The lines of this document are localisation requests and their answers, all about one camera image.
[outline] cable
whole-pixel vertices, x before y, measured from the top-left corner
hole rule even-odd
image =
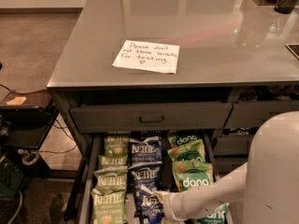
[[[65,133],[65,135],[66,135],[67,137],[69,137],[71,140],[75,141],[74,138],[73,138],[72,136],[68,135],[68,133],[64,130],[64,129],[66,129],[66,127],[63,127],[62,124],[61,124],[58,120],[55,120],[55,121],[56,121],[56,122],[59,124],[59,126],[60,126],[58,129],[61,129],[61,130]]]
[[[15,212],[15,214],[12,216],[12,218],[10,219],[10,221],[7,224],[12,224],[12,222],[14,221],[14,219],[17,217],[17,215],[19,214],[21,207],[22,207],[22,194],[21,192],[18,190],[19,194],[20,194],[20,202],[19,202],[19,206],[17,211]]]
[[[67,151],[62,151],[62,152],[54,152],[54,151],[38,151],[39,153],[52,153],[52,154],[64,154],[68,153],[76,148],[77,145],[74,145],[71,149],[68,149]]]
[[[8,91],[11,91],[11,89],[9,87],[5,86],[5,85],[0,84],[0,86],[7,89]]]
[[[69,137],[71,140],[75,141],[74,138],[71,137],[70,135],[68,135],[68,133],[64,130],[64,129],[66,129],[67,127],[63,127],[62,124],[61,124],[58,120],[55,120],[55,121],[58,123],[59,127],[56,126],[56,125],[53,125],[53,126],[54,126],[55,128],[57,128],[57,129],[61,129],[61,130],[65,133],[65,135],[66,135],[67,137]],[[62,151],[62,152],[54,152],[54,151],[38,151],[38,152],[39,152],[39,153],[64,154],[64,153],[67,153],[67,152],[70,152],[70,151],[74,150],[74,149],[76,148],[76,146],[77,146],[77,145],[75,145],[74,147],[72,147],[71,149],[69,149],[69,150],[67,150],[67,151]]]

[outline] drawer handle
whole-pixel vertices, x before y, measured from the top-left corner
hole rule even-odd
[[[156,120],[143,120],[142,117],[139,117],[140,123],[163,123],[164,122],[164,116],[161,116],[160,119]]]

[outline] open drawer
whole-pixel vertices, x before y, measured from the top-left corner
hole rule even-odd
[[[86,105],[70,113],[81,133],[222,128],[232,109],[217,102]]]
[[[103,141],[101,139],[101,134],[96,135],[93,139],[93,152],[91,156],[91,161],[88,166],[88,173],[86,177],[86,182],[85,182],[85,189],[83,196],[81,198],[81,204],[79,208],[79,212],[77,215],[76,223],[79,224],[90,224],[91,223],[91,217],[93,213],[93,202],[92,202],[92,197],[91,197],[91,191],[95,186],[95,178],[93,176],[93,172],[97,169],[97,163],[98,163],[98,154],[100,154],[101,149],[103,148]],[[207,140],[207,137],[204,137],[205,144],[206,144],[206,151],[207,151],[207,160],[212,162],[214,161],[213,158],[213,153],[211,146],[209,144],[209,141]],[[166,142],[163,141],[163,144],[165,144],[165,148],[169,149],[170,146]],[[164,172],[167,175],[172,175],[172,172],[167,172],[164,168]],[[168,169],[171,170],[171,162],[168,163]],[[127,196],[126,196],[126,211],[127,211],[127,217],[128,217],[128,223],[129,224],[139,224],[139,219],[134,217],[135,213],[135,201],[134,201],[134,195],[130,190],[127,191]],[[227,213],[226,215],[226,222],[227,224],[233,224],[231,214],[230,212]]]

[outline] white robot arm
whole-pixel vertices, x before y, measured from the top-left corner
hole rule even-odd
[[[268,120],[255,134],[249,161],[213,185],[157,192],[169,223],[201,218],[244,200],[243,224],[298,222],[299,112]]]

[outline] floor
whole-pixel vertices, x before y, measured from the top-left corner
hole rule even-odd
[[[0,85],[17,92],[44,90],[79,13],[1,14]],[[0,87],[0,101],[7,90]],[[59,116],[58,122],[65,127]],[[77,170],[80,153],[57,121],[40,149],[52,169]]]
[[[7,96],[8,89],[31,92],[47,88],[78,16],[77,12],[1,14],[0,11],[0,101]],[[39,154],[53,170],[78,169],[81,155],[60,115]],[[13,223],[65,223],[64,211],[74,180],[35,177],[24,182],[28,182],[28,187],[21,187],[22,209]],[[0,224],[7,223],[18,203],[18,193],[10,207],[0,201]]]

